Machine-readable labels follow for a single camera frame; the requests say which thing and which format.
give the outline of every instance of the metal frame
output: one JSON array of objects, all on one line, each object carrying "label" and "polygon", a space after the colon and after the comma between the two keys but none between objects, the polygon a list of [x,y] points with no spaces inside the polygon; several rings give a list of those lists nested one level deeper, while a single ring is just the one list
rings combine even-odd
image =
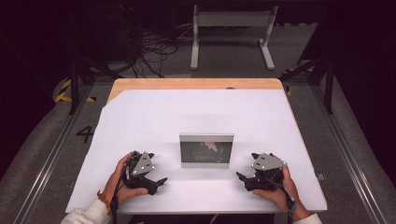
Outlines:
[{"label": "metal frame", "polygon": [[191,70],[198,69],[199,38],[198,27],[200,26],[263,26],[265,27],[264,39],[259,39],[262,55],[268,70],[274,70],[274,62],[268,50],[268,42],[276,18],[277,6],[272,11],[198,11],[194,6],[193,12],[193,42],[191,53]]},{"label": "metal frame", "polygon": [[323,94],[320,90],[319,86],[312,86],[311,90],[317,99],[318,105],[320,106],[321,111],[323,112],[327,122],[329,123],[330,128],[332,129],[332,134],[338,144],[338,152],[346,165],[346,168],[349,172],[349,175],[356,187],[357,192],[361,196],[361,201],[363,202],[368,215],[373,223],[376,224],[388,224],[387,219],[381,211],[381,208],[378,206],[375,196],[372,193],[371,187],[364,175],[363,170],[356,162],[353,157],[352,152],[349,149],[347,144],[347,140],[344,138],[340,127],[337,124],[333,115],[327,113],[327,106],[323,104]]},{"label": "metal frame", "polygon": [[47,186],[47,183],[50,180],[52,171],[54,170],[55,165],[58,162],[64,150],[64,146],[66,144],[66,138],[69,135],[71,128],[73,127],[73,124],[76,122],[78,114],[81,111],[81,108],[83,107],[86,99],[88,98],[91,89],[92,86],[83,87],[82,94],[80,95],[79,98],[81,104],[77,105],[75,113],[73,113],[67,118],[61,130],[61,133],[58,136],[58,139],[56,140],[49,156],[47,157],[47,160],[45,161],[43,167],[41,168],[40,173],[37,175],[37,178],[35,179],[35,183],[30,189],[30,192],[26,197],[25,201],[23,202],[20,211],[15,217],[13,222],[14,224],[27,223],[30,215],[32,215],[35,206],[38,200],[40,199],[41,194],[44,191],[44,188]]}]

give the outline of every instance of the wrist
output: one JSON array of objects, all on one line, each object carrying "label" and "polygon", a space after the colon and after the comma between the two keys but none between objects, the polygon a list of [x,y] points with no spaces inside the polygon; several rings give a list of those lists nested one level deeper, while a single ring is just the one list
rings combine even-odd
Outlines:
[{"label": "wrist", "polygon": [[300,200],[296,200],[293,221],[298,221],[309,216],[311,216],[311,214],[308,212],[308,210],[306,210],[303,203]]},{"label": "wrist", "polygon": [[100,190],[97,192],[97,196],[98,199],[105,205],[106,209],[107,209],[107,215],[111,216],[111,205],[110,202],[107,198],[105,194],[100,193]]},{"label": "wrist", "polygon": [[109,192],[109,190],[104,189],[102,194],[106,200],[111,203],[111,200],[113,199],[113,192]]}]

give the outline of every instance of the white sleeve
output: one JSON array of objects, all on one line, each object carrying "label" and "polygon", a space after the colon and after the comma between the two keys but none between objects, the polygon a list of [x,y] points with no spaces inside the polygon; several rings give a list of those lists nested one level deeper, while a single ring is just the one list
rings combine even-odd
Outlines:
[{"label": "white sleeve", "polygon": [[74,209],[69,213],[62,224],[107,224],[110,220],[110,216],[107,215],[107,208],[104,203],[99,199],[95,199],[87,210],[81,208]]},{"label": "white sleeve", "polygon": [[293,224],[322,224],[322,223],[318,217],[318,214],[314,214],[304,219],[295,221],[293,222]]}]

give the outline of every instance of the small monitor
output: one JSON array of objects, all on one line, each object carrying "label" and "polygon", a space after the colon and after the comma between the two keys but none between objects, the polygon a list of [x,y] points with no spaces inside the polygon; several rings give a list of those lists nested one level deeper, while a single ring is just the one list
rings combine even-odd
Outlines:
[{"label": "small monitor", "polygon": [[228,168],[233,133],[181,133],[182,168]]}]

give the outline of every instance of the metal stand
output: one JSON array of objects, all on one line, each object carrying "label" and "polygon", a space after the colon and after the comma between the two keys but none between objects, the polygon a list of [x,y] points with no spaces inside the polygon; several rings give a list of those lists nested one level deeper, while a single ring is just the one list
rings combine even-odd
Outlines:
[{"label": "metal stand", "polygon": [[333,83],[333,64],[332,60],[329,58],[317,58],[315,60],[309,61],[296,69],[288,72],[284,76],[280,77],[279,80],[284,82],[292,77],[295,77],[301,74],[304,70],[315,66],[309,75],[307,81],[309,85],[318,85],[323,77],[326,76],[326,85],[325,85],[325,95],[324,95],[324,104],[326,106],[329,114],[332,114],[332,83]]},{"label": "metal stand", "polygon": [[191,54],[191,70],[198,69],[199,54],[199,26],[263,26],[265,27],[264,39],[259,39],[262,55],[267,64],[268,70],[274,70],[275,66],[268,50],[268,41],[274,26],[277,7],[273,7],[272,11],[200,11],[198,6],[194,6],[193,13],[193,43]]},{"label": "metal stand", "polygon": [[[102,65],[95,62],[98,61],[95,58],[95,54],[92,53],[92,48],[86,45],[87,52],[80,47],[80,42],[84,42],[82,34],[74,22],[74,18],[68,9],[68,7],[60,2],[45,1],[45,4],[49,10],[50,15],[55,20],[56,29],[59,31],[59,43],[63,46],[65,54],[70,60],[70,79],[72,89],[72,107],[70,109],[70,115],[72,115],[79,104],[79,91],[78,82],[81,79],[84,85],[92,85],[95,81],[90,67],[97,69],[98,71],[106,74],[110,77],[121,78],[118,74],[111,72],[106,67],[106,62]],[[86,13],[83,11],[83,7],[78,7],[78,15],[84,21],[86,20]]]}]

